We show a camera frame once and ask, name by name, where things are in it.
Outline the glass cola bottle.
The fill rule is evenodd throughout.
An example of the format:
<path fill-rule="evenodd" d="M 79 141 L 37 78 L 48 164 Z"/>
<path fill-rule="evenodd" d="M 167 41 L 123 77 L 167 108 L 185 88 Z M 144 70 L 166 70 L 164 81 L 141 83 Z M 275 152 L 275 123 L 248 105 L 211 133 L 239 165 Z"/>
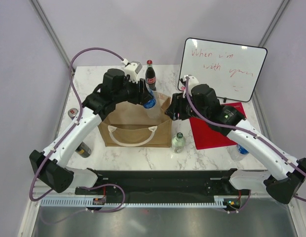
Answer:
<path fill-rule="evenodd" d="M 153 69 L 152 60 L 147 61 L 147 69 L 145 73 L 146 83 L 152 91 L 156 91 L 156 74 Z"/>

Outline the blue label water bottle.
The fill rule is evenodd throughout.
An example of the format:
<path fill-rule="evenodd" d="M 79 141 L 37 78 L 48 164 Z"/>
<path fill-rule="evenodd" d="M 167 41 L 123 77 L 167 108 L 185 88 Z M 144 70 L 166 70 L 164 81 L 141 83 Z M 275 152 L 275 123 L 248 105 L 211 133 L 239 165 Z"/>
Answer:
<path fill-rule="evenodd" d="M 146 113 L 147 113 L 149 118 L 160 119 L 161 108 L 160 108 L 159 101 L 156 99 L 156 96 L 151 89 L 149 89 L 149 93 L 150 93 L 150 95 L 153 96 L 153 98 L 150 99 L 148 102 L 144 103 L 143 107 L 145 108 Z"/>

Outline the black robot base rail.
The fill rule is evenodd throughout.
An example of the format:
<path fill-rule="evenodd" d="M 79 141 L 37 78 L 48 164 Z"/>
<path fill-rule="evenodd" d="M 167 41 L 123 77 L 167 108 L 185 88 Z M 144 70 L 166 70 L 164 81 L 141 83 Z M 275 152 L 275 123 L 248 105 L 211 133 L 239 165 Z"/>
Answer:
<path fill-rule="evenodd" d="M 104 171 L 96 170 L 94 190 L 76 188 L 76 195 L 102 195 L 121 202 L 208 202 L 215 196 L 239 196 L 227 170 Z"/>

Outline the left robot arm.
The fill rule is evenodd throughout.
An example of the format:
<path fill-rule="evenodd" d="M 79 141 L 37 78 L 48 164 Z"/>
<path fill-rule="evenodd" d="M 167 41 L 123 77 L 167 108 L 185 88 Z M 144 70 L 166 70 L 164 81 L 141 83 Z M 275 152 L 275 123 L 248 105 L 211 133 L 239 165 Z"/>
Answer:
<path fill-rule="evenodd" d="M 139 70 L 130 66 L 123 70 L 107 70 L 102 83 L 85 98 L 79 114 L 62 135 L 43 151 L 31 152 L 29 159 L 36 178 L 57 193 L 70 187 L 75 173 L 66 166 L 85 137 L 115 110 L 117 104 L 129 102 L 143 106 L 153 98 L 145 80 L 138 74 Z"/>

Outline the clear soda water bottle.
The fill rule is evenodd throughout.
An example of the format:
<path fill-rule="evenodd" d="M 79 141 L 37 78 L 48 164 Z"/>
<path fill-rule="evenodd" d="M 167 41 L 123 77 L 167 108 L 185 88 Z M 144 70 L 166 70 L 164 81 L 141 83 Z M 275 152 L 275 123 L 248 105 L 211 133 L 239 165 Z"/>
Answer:
<path fill-rule="evenodd" d="M 176 135 L 173 136 L 171 147 L 175 153 L 180 153 L 184 149 L 185 145 L 186 138 L 183 133 L 178 132 Z"/>

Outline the brown canvas tote bag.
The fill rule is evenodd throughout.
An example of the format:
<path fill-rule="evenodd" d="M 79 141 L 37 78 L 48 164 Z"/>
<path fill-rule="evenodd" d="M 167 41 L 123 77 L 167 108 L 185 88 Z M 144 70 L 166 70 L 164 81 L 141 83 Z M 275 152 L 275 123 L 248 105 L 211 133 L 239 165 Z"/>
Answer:
<path fill-rule="evenodd" d="M 153 147 L 169 148 L 172 139 L 172 119 L 165 115 L 171 98 L 154 93 L 160 115 L 156 119 L 148 116 L 141 105 L 122 102 L 116 105 L 98 126 L 107 147 Z"/>

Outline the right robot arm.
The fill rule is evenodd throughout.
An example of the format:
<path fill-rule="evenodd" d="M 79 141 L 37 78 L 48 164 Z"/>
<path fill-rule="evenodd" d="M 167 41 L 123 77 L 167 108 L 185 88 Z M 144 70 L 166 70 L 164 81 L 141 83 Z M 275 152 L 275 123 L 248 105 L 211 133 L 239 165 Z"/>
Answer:
<path fill-rule="evenodd" d="M 266 171 L 232 169 L 227 179 L 221 182 L 224 193 L 230 195 L 237 190 L 252 190 L 267 192 L 282 204 L 288 204 L 292 198 L 306 202 L 297 194 L 306 180 L 306 158 L 297 159 L 279 149 L 241 112 L 220 104 L 215 90 L 208 85 L 186 85 L 184 92 L 174 93 L 165 114 L 172 120 L 204 120 L 212 130 L 242 146 L 265 166 Z"/>

